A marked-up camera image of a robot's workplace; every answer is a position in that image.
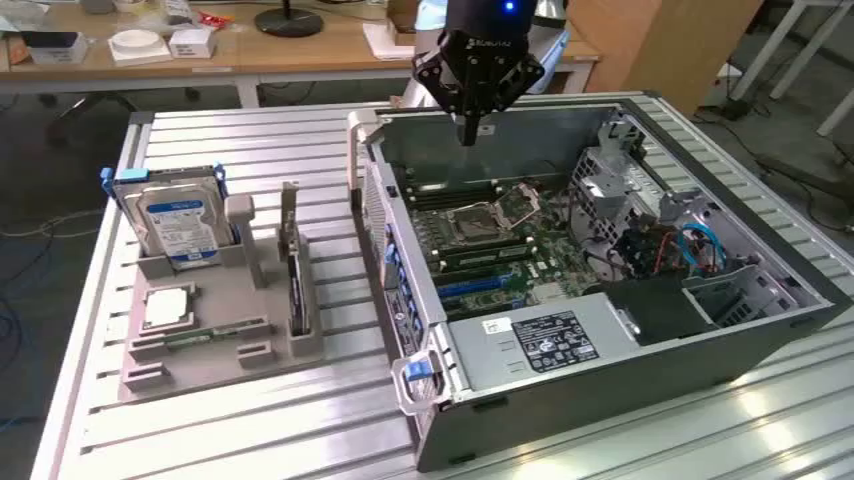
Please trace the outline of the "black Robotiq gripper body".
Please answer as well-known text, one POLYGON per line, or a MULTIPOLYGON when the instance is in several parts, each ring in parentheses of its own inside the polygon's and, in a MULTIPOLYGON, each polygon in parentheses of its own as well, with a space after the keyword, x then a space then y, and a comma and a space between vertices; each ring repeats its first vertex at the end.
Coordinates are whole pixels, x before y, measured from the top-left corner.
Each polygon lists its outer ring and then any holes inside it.
POLYGON ((533 1, 451 1, 439 49, 464 94, 469 114, 471 59, 517 58, 529 53, 533 1))

